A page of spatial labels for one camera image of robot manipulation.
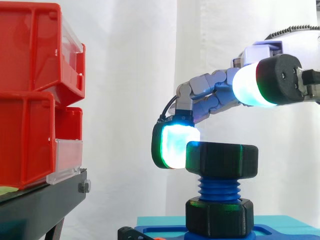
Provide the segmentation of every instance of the blue screw thread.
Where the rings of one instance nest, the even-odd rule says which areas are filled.
[[[237,179],[221,180],[202,176],[200,179],[200,200],[206,202],[239,203],[240,183]]]

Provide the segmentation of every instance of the white curtain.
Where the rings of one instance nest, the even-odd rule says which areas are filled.
[[[92,182],[66,217],[62,240],[115,240],[138,216],[184,215],[198,177],[158,169],[150,150],[153,126],[176,87],[230,67],[271,32],[317,24],[314,0],[56,2],[86,44],[86,99],[76,106],[84,112],[83,167]],[[204,141],[259,147],[258,176],[241,181],[256,215],[320,227],[319,120],[315,103],[239,106],[198,127]]]

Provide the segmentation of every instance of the stacked storage bins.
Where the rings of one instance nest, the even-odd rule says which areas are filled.
[[[80,173],[85,51],[59,5],[0,1],[0,188]]]

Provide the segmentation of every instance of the black hexagonal nut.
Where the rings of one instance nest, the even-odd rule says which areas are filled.
[[[206,202],[194,197],[185,204],[186,228],[207,238],[244,238],[254,228],[254,205],[248,199],[239,203]]]
[[[253,145],[191,141],[185,168],[193,174],[219,179],[248,179],[258,173],[258,148]]]

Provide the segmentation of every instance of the metal screw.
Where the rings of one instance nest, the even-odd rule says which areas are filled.
[[[82,192],[84,194],[87,194],[90,192],[91,190],[91,181],[89,179],[86,179],[82,182]]]

